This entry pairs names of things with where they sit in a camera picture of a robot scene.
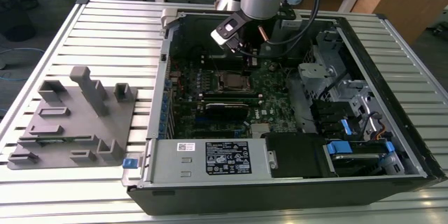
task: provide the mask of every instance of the aluminum extrusion table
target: aluminum extrusion table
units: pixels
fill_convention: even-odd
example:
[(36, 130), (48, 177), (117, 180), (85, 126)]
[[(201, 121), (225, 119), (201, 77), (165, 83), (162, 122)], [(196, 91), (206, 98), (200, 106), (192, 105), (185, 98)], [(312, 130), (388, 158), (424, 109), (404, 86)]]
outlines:
[[(8, 155), (38, 104), (37, 87), (42, 80), (74, 85), (68, 77), (73, 65), (88, 66), (92, 78), (100, 79), (104, 86), (126, 82), (138, 88), (126, 152), (144, 150), (161, 45), (160, 15), (166, 7), (213, 8), (110, 0), (74, 5), (0, 124), (0, 223), (445, 223), (448, 182), (368, 206), (153, 217), (128, 197), (118, 166), (6, 168)], [(348, 19), (421, 137), (448, 170), (446, 92), (386, 20), (369, 14), (337, 15)], [(138, 170), (132, 170), (132, 176), (138, 176)]]

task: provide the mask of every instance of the copper pipe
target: copper pipe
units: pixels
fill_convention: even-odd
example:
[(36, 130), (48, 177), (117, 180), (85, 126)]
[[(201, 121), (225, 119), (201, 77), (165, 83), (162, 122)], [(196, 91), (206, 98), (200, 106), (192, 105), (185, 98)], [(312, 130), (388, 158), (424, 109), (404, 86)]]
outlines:
[(264, 31), (261, 25), (258, 26), (258, 31), (260, 31), (260, 33), (261, 33), (261, 37), (262, 37), (264, 41), (268, 41), (269, 38), (268, 38), (268, 36), (266, 36), (266, 32)]

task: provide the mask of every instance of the sticker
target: sticker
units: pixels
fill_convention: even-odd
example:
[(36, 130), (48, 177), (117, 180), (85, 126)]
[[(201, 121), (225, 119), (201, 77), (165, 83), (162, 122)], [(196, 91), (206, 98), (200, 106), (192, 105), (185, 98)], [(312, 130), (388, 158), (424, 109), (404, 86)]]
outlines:
[(194, 143), (177, 143), (178, 152), (193, 152), (196, 149)]
[(206, 142), (205, 167), (209, 175), (250, 174), (246, 142)]

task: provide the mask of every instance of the floor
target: floor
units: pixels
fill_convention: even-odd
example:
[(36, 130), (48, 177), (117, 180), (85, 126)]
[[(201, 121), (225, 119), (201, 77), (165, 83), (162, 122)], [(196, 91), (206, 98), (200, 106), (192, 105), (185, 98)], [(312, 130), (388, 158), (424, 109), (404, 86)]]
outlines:
[[(24, 42), (8, 42), (0, 35), (0, 47), (34, 47), (46, 49), (54, 34), (65, 20), (76, 0), (38, 0), (40, 6), (29, 10), (29, 17), (37, 29), (37, 35)], [(212, 4), (214, 0), (168, 0), (169, 2), (190, 2)], [(448, 89), (448, 40), (434, 37), (425, 31), (412, 45), (430, 72), (438, 79), (441, 85)], [(6, 68), (0, 70), (0, 77), (21, 79), (30, 74), (38, 60), (40, 53), (36, 51), (13, 51), (0, 54), (0, 60), (6, 63)], [(0, 119), (20, 92), (24, 81), (0, 80)]]

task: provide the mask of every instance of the gray 3d printed tray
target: gray 3d printed tray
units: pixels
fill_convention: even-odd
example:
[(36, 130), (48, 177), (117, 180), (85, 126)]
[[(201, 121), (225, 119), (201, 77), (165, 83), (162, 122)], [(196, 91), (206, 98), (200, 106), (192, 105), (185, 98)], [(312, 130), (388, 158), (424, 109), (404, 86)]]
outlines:
[(129, 136), (137, 89), (126, 83), (102, 87), (86, 67), (73, 67), (78, 87), (44, 81), (25, 134), (9, 155), (9, 169), (120, 165)]

